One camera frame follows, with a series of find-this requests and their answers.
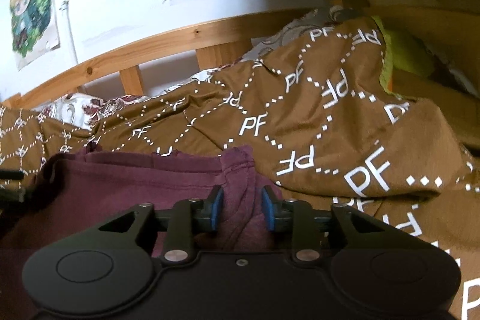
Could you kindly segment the maroon knit garment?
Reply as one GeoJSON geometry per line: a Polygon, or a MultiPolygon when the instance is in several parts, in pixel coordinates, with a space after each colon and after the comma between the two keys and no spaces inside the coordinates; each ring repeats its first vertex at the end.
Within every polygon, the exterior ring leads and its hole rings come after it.
{"type": "Polygon", "coordinates": [[[211,157],[97,152],[58,154],[44,165],[22,202],[1,200],[1,317],[30,319],[36,309],[21,271],[37,249],[144,202],[165,210],[188,198],[224,190],[220,231],[202,239],[206,249],[264,251],[271,240],[261,190],[272,182],[256,171],[248,146],[211,157]]]}

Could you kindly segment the brown PF patterned blanket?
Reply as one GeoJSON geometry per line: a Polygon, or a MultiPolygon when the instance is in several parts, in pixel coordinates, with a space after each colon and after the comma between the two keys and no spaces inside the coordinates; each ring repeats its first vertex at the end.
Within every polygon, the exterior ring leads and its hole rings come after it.
{"type": "Polygon", "coordinates": [[[344,203],[450,254],[460,266],[451,305],[479,317],[479,99],[394,69],[372,17],[311,28],[253,61],[129,105],[83,129],[36,110],[1,108],[1,200],[22,202],[58,154],[201,157],[248,146],[256,171],[286,198],[344,203]]]}

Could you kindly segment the white floral bedsheet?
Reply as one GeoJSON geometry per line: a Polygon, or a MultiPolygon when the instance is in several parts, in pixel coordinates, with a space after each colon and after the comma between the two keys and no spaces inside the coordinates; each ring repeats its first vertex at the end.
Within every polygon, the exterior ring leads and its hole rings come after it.
{"type": "Polygon", "coordinates": [[[329,9],[314,9],[299,19],[289,21],[272,36],[260,39],[252,49],[242,49],[239,54],[225,54],[219,64],[207,67],[202,66],[198,72],[188,78],[178,81],[174,85],[161,88],[158,92],[151,95],[124,94],[119,97],[103,99],[84,93],[69,93],[55,101],[42,104],[36,107],[35,110],[47,117],[90,130],[100,120],[118,113],[129,105],[171,93],[183,85],[194,82],[209,82],[214,73],[238,62],[256,60],[258,57],[285,46],[306,34],[311,28],[323,28],[324,26],[353,19],[357,15],[354,10],[344,9],[341,6],[333,6],[329,9]]]}

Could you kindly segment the lime green cloth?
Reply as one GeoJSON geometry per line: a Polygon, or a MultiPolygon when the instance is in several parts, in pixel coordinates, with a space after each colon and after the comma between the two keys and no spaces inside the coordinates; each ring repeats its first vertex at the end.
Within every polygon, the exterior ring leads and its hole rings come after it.
{"type": "Polygon", "coordinates": [[[435,71],[433,54],[425,44],[404,30],[388,29],[382,19],[372,17],[385,41],[379,82],[386,93],[393,94],[394,69],[415,76],[428,77],[435,71]]]}

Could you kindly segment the blond character poster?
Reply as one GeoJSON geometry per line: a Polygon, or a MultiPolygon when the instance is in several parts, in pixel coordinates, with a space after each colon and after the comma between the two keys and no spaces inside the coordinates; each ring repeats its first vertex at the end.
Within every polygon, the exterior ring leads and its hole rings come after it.
{"type": "Polygon", "coordinates": [[[10,0],[12,50],[20,71],[60,47],[54,0],[10,0]]]}

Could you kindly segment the wooden bed frame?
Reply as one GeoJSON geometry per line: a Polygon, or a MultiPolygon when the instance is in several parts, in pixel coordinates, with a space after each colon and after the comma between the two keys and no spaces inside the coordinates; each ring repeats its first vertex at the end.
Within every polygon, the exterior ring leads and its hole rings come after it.
{"type": "MultiPolygon", "coordinates": [[[[408,29],[440,46],[469,74],[479,71],[479,51],[473,46],[479,34],[479,0],[321,0],[316,7],[343,7],[365,15],[380,15],[387,24],[408,29]]],[[[110,74],[119,74],[126,94],[145,92],[143,63],[191,50],[204,69],[231,62],[252,47],[252,40],[274,34],[285,24],[309,12],[311,5],[276,7],[260,13],[235,15],[193,23],[136,40],[99,54],[60,73],[26,93],[1,101],[6,107],[32,109],[110,74]]]]}

